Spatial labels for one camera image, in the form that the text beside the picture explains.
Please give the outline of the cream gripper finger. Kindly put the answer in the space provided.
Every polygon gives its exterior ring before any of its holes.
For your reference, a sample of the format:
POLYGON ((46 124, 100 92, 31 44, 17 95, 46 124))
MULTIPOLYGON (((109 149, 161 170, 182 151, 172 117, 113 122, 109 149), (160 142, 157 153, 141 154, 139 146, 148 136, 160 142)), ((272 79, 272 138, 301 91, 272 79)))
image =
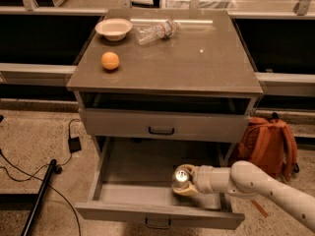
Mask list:
POLYGON ((182 164, 177 167, 177 170, 187 171, 190 175, 194 175, 197 169, 198 167, 192 164, 182 164))
POLYGON ((188 187, 185 188, 173 188, 172 191, 176 195, 184 197, 193 197, 198 194, 198 190, 193 185, 189 185, 188 187))

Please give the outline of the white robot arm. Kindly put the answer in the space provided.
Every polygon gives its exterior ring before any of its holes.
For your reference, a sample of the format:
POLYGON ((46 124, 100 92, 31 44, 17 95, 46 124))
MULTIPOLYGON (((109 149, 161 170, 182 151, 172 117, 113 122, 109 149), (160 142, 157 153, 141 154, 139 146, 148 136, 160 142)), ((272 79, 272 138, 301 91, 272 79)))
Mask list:
POLYGON ((230 167, 183 164, 172 174, 172 191, 180 196, 224 193, 239 198, 262 196, 315 232, 315 198, 272 178, 251 162, 230 167))

